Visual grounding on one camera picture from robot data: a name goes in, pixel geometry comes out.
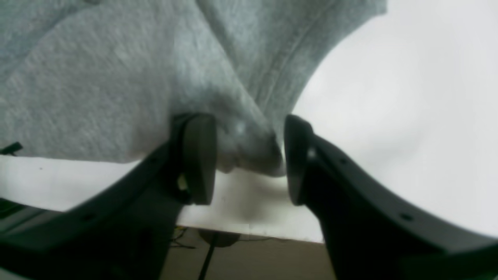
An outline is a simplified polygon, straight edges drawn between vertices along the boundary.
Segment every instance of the screw hole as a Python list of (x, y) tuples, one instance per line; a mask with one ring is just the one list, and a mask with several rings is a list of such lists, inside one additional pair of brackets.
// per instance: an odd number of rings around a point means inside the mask
[(86, 214), (85, 216), (81, 217), (81, 220), (82, 220), (83, 222), (89, 222), (89, 221), (91, 221), (91, 220), (95, 219), (95, 218), (96, 218), (96, 216), (97, 216), (97, 215), (95, 215), (94, 213)]
[(408, 222), (412, 222), (414, 219), (411, 215), (408, 215), (408, 214), (400, 214), (400, 217), (405, 220), (405, 221), (408, 221)]

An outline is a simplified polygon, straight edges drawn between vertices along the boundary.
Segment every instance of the white surface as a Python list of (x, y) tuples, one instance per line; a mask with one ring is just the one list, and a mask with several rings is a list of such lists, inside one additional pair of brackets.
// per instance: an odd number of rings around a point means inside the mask
[[(498, 237), (497, 30), (493, 0), (390, 1), (328, 55), (294, 113), (405, 199)], [(0, 157), (0, 194), (67, 210), (132, 166)], [(322, 240), (284, 178), (243, 171), (218, 173), (213, 204), (179, 223)]]

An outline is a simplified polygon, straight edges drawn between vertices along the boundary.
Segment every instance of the white table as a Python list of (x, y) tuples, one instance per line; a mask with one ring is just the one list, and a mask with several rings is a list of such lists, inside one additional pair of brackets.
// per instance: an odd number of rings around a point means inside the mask
[[(498, 237), (498, 2), (391, 1), (388, 15), (336, 47), (294, 113), (375, 179), (433, 214)], [(136, 163), (0, 157), (0, 195), (68, 210)], [(191, 227), (323, 240), (294, 207), (285, 178), (217, 173), (211, 206)]]

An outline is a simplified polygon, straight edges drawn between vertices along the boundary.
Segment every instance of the gray fabric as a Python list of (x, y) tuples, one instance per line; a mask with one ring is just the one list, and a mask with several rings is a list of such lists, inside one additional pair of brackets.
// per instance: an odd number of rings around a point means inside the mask
[(90, 3), (0, 3), (0, 147), (128, 162), (168, 139), (171, 115), (206, 112), (220, 170), (280, 175), (283, 120), (312, 72), (385, 10), (384, 0)]

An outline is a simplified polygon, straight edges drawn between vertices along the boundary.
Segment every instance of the floor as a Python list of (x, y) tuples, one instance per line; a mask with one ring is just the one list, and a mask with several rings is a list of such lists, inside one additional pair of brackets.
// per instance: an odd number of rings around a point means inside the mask
[[(244, 235), (241, 240), (248, 241), (215, 248), (205, 280), (335, 280), (322, 244)], [(160, 280), (199, 277), (209, 245), (195, 229), (179, 241), (195, 249), (170, 249)]]

